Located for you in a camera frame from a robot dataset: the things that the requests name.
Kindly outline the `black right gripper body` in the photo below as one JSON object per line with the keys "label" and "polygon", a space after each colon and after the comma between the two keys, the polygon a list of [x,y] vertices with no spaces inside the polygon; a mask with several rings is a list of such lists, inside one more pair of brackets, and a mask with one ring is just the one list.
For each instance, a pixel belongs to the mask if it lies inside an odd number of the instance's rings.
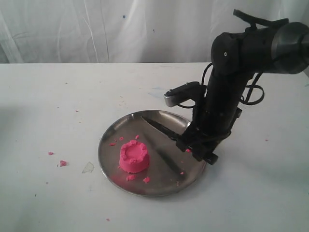
{"label": "black right gripper body", "polygon": [[194,116],[193,143],[223,140],[230,135],[241,96],[252,78],[253,72],[221,75],[212,69],[206,93]]}

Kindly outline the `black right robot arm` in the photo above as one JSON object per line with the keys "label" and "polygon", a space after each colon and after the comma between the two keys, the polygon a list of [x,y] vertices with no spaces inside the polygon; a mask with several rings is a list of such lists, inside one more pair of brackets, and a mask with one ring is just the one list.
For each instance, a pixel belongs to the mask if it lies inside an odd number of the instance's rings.
{"label": "black right robot arm", "polygon": [[195,102],[190,126],[177,139],[181,151],[214,164],[217,145],[227,138],[241,115],[242,96],[252,93],[263,73],[297,74],[309,65],[309,28],[299,22],[278,28],[222,33],[211,48],[212,71],[208,84],[180,87],[185,99]]}

